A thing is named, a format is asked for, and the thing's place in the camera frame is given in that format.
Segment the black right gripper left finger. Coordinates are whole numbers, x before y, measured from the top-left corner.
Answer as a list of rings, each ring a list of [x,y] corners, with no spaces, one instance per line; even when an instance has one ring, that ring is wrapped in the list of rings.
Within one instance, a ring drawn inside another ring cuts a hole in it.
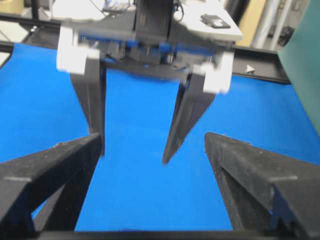
[[[98,133],[0,164],[0,231],[73,231],[102,151]]]

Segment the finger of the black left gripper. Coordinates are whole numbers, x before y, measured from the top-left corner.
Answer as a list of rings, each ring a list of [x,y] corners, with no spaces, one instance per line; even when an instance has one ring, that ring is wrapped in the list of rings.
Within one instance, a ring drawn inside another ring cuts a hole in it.
[[[70,80],[85,115],[90,134],[99,133],[101,155],[105,154],[106,69],[99,59],[86,59],[84,74],[70,74]]]

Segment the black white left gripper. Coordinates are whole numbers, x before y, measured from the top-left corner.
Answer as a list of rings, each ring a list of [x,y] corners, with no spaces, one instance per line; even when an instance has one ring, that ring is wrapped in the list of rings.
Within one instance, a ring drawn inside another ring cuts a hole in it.
[[[234,54],[218,46],[208,32],[189,28],[175,18],[165,30],[158,23],[141,24],[134,12],[108,15],[100,21],[66,21],[60,26],[56,67],[70,74],[85,73],[85,61],[108,55],[136,65],[171,65],[190,69],[180,84],[162,155],[169,163],[215,99],[229,92]]]

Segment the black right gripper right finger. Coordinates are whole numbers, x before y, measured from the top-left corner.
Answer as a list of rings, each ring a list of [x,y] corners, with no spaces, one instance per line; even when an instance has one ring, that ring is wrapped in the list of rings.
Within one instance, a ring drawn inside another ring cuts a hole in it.
[[[320,167],[208,132],[205,153],[234,230],[320,233]]]

